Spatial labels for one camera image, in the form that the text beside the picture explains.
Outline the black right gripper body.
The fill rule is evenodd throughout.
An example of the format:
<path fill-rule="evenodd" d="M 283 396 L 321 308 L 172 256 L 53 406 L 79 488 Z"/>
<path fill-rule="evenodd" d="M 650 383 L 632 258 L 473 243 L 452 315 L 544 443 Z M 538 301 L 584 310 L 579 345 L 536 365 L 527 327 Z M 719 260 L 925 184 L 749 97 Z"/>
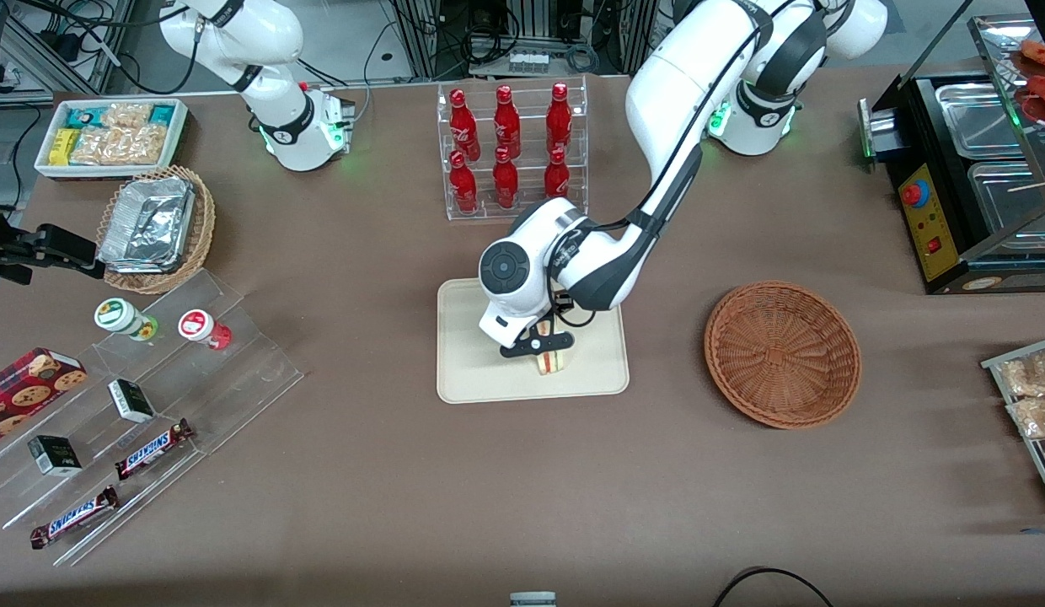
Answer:
<path fill-rule="evenodd" d="M 0 241 L 0 279 L 30 285 L 33 270 L 29 269 L 29 262 L 34 261 L 34 239 Z"/>

